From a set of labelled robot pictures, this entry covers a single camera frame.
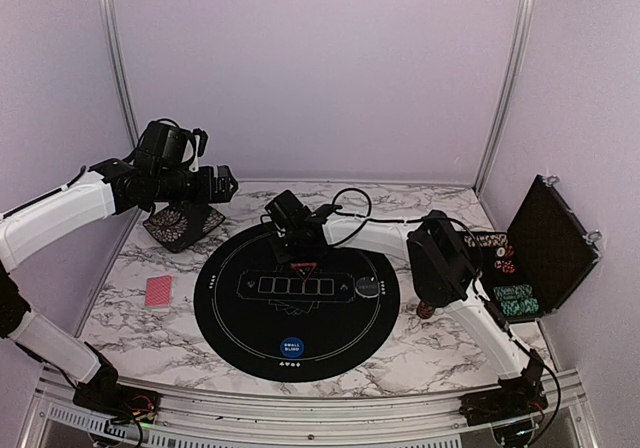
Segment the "red triangular all-in marker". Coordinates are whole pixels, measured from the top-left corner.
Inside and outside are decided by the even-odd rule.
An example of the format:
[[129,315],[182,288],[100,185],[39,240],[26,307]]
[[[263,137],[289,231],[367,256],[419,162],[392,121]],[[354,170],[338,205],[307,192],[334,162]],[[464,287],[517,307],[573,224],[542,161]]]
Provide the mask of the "red triangular all-in marker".
[[307,279],[316,270],[317,263],[316,262],[292,263],[290,267],[301,278]]

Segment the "black dealer button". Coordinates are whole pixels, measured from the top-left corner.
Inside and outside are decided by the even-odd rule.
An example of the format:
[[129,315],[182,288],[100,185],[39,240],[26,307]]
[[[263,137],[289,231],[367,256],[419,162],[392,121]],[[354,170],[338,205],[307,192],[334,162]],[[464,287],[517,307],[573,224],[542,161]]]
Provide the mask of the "black dealer button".
[[375,277],[362,277],[355,283],[355,293],[364,299],[374,299],[381,295],[380,282]]

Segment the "blue small blind button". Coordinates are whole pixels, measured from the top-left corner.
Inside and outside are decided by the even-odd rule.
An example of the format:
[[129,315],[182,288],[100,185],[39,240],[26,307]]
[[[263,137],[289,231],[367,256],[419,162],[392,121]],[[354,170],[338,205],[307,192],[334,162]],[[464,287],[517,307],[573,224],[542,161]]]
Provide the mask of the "blue small blind button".
[[297,359],[304,354],[304,342],[297,337],[285,338],[280,344],[280,352],[287,359]]

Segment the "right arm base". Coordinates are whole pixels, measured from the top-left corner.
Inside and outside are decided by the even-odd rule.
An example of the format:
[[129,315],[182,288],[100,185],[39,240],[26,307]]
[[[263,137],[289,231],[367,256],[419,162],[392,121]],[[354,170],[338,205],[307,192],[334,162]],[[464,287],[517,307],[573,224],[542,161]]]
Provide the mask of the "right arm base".
[[494,440],[501,446],[529,442],[539,426],[534,416],[544,420],[549,406],[541,388],[488,389],[463,395],[460,403],[459,413],[467,424],[491,424]]

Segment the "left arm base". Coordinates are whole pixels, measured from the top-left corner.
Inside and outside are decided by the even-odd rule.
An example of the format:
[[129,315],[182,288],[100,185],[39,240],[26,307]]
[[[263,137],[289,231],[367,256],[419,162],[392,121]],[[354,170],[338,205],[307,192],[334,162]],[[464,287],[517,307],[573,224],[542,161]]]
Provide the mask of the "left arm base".
[[154,390],[121,384],[111,366],[101,367],[88,382],[79,382],[73,396],[76,406],[110,415],[116,424],[152,422],[159,402],[160,394]]

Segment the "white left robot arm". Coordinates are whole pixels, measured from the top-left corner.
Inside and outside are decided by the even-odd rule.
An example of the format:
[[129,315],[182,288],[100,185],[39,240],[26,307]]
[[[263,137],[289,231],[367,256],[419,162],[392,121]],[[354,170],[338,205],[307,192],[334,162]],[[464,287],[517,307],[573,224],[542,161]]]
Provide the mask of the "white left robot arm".
[[1,216],[1,336],[87,385],[106,413],[125,406],[116,371],[87,344],[69,335],[22,297],[10,273],[41,249],[90,223],[156,203],[228,203],[238,182],[226,165],[202,166],[208,136],[161,118],[151,121],[123,159],[84,168],[71,181]]

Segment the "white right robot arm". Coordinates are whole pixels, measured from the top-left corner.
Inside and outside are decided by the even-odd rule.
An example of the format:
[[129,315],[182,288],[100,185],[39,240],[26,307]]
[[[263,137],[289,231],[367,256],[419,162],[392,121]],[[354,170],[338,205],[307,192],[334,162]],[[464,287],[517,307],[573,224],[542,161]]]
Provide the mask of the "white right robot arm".
[[511,331],[485,293],[479,281],[482,268],[458,233],[463,223],[439,210],[414,220],[346,213],[336,202],[311,210],[289,190],[272,199],[265,211],[285,255],[311,257],[351,248],[408,263],[419,300],[449,314],[494,368],[501,386],[496,408],[515,416],[533,401],[544,362]]

